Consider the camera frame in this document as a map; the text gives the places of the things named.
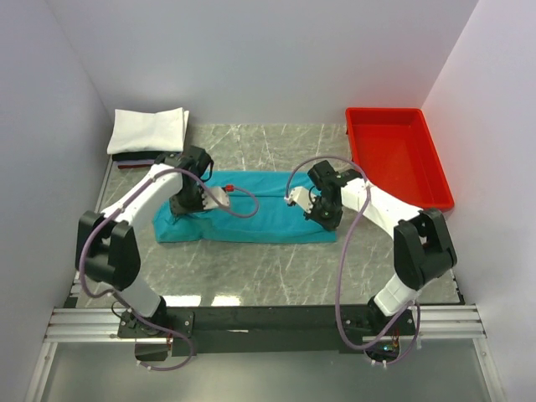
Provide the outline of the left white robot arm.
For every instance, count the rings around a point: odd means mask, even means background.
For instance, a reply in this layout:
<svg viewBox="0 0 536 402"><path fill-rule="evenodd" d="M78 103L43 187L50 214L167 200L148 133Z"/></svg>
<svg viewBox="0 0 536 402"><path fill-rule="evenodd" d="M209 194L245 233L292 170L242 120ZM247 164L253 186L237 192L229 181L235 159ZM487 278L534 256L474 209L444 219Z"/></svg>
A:
<svg viewBox="0 0 536 402"><path fill-rule="evenodd" d="M119 201L99 213L88 211L78 223L75 267L82 289L91 298L112 294L137 312L137 326L150 337L168 324L166 303L142 278L137 233L169 202L181 216L211 207L202 176L212 157L201 147L180 155L164 153L149 172Z"/></svg>

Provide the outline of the teal t shirt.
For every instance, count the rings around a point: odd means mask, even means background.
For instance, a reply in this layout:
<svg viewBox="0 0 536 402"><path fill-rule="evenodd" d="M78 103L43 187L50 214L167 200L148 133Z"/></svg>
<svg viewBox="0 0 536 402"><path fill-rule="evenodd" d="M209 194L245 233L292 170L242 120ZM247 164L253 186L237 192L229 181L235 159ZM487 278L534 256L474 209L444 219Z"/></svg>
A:
<svg viewBox="0 0 536 402"><path fill-rule="evenodd" d="M155 213L152 225L158 243L197 240L255 244L333 243L337 234L306 220L302 210L284 201L288 172L217 171L210 187L235 185L258 199L259 211L241 219L213 209L204 213L173 217L166 202Z"/></svg>

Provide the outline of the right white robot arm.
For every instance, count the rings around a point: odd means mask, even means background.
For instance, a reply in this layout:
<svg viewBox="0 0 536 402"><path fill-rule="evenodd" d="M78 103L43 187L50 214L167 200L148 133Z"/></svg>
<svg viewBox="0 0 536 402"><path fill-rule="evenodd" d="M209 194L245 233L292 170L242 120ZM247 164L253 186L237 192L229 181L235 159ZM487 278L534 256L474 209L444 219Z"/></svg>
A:
<svg viewBox="0 0 536 402"><path fill-rule="evenodd" d="M401 201L354 169L338 172L327 160L313 165L307 175L319 194L303 187L289 193L289 202L299 205L306 219L334 231L347 208L376 224L393 240L394 274L372 297L367 315L372 331L389 332L397 323L396 313L457 263L444 214L436 208L422 209Z"/></svg>

